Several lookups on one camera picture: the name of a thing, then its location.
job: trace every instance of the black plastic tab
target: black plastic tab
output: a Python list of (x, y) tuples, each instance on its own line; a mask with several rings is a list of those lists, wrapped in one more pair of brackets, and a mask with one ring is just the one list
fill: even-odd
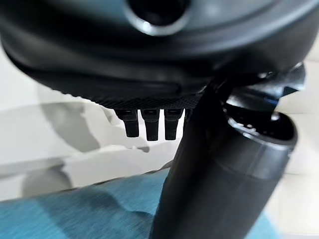
[(120, 120), (123, 120), (126, 136), (130, 138), (138, 137), (139, 119), (137, 110), (114, 110)]
[(145, 121), (147, 140), (157, 141), (159, 139), (160, 110), (141, 110), (141, 113)]
[(165, 139), (175, 140), (178, 120), (181, 118), (183, 110), (164, 110), (165, 115)]

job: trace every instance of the circular hole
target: circular hole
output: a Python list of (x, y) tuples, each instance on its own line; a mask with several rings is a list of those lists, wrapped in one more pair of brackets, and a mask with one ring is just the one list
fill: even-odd
[(185, 13), (187, 5), (187, 0), (129, 0), (134, 14), (155, 26), (175, 23)]

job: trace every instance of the white floor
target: white floor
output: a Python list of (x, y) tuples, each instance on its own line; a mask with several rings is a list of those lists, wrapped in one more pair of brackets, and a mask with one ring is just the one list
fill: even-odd
[[(278, 107), (294, 119), (300, 139), (266, 208), (280, 232), (290, 235), (319, 235), (319, 42), (306, 67), (307, 88), (285, 97)], [(140, 122), (141, 136), (126, 138), (112, 111), (37, 84), (12, 66), (1, 49), (0, 200), (162, 167), (172, 160), (179, 140), (165, 142), (161, 122), (160, 140), (147, 142)]]

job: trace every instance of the blue fabric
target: blue fabric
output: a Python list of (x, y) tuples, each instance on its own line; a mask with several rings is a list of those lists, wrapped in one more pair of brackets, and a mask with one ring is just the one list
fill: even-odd
[[(1, 203), (0, 239), (147, 239), (167, 173)], [(247, 236), (278, 238), (264, 215)]]

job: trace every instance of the black cylinder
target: black cylinder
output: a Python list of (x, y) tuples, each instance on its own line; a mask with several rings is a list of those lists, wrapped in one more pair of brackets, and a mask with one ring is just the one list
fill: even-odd
[(244, 125), (225, 112), (208, 94), (194, 110), (151, 239), (243, 239), (263, 210), (295, 147), (296, 128), (283, 114), (271, 120), (271, 113), (256, 113)]

